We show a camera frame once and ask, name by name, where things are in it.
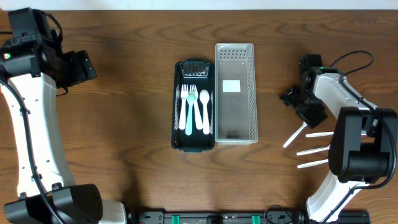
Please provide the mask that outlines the white plastic fork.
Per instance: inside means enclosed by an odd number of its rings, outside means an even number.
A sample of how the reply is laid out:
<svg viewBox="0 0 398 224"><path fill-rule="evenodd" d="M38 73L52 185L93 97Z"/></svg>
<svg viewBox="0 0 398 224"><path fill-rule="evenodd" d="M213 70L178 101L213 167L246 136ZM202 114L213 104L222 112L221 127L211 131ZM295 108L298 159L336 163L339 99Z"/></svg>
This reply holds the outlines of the white plastic fork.
<svg viewBox="0 0 398 224"><path fill-rule="evenodd" d="M186 127L186 102L188 98L188 85L183 84L181 88L181 109L180 109L180 119L179 119L179 129L183 130Z"/></svg>
<svg viewBox="0 0 398 224"><path fill-rule="evenodd" d="M195 92L193 90L189 91L189 95L187 98L188 103L188 114L187 114L187 121L185 127L185 134L190 136L193 131L193 104L195 101Z"/></svg>
<svg viewBox="0 0 398 224"><path fill-rule="evenodd" d="M198 106L198 90L195 84L191 85L191 91L194 94L194 110L195 110L195 125L198 130L203 129L203 121L201 119L200 110Z"/></svg>

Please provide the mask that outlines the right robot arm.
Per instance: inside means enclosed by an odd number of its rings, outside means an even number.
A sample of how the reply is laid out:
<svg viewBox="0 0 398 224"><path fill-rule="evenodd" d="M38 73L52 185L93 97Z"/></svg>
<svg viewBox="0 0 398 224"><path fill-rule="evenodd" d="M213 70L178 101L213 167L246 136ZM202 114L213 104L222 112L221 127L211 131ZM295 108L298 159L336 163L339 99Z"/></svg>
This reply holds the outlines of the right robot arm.
<svg viewBox="0 0 398 224"><path fill-rule="evenodd" d="M340 223L340 212L360 191L380 189L397 169L397 113L361 96L347 81L347 73L322 63L319 54L299 62L300 83L280 96L292 106L303 127L315 128L330 110L336 126L326 147L329 172L310 196L294 223Z"/></svg>

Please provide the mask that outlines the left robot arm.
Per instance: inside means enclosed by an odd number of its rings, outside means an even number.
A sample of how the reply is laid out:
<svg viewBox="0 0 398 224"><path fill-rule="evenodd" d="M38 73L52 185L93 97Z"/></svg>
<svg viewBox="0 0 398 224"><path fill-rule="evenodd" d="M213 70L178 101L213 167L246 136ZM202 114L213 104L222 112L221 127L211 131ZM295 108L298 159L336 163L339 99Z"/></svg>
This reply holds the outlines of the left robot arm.
<svg viewBox="0 0 398 224"><path fill-rule="evenodd" d="M96 77L86 51L63 52L53 15L11 11L11 38L1 47L1 93L6 99L19 161L18 199L5 204L11 223L126 223L125 206L101 198L94 184L78 185L58 126L58 90Z"/></svg>

